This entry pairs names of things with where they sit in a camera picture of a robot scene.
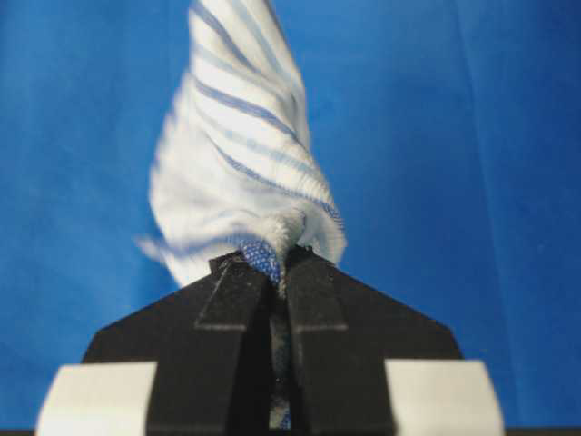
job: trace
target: blue backdrop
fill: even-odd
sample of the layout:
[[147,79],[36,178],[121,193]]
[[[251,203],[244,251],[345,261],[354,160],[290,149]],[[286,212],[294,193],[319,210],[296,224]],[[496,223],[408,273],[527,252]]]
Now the blue backdrop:
[[[135,236],[189,1],[0,2],[0,428],[176,289]],[[509,425],[581,425],[581,2],[276,0],[341,268],[446,323]]]

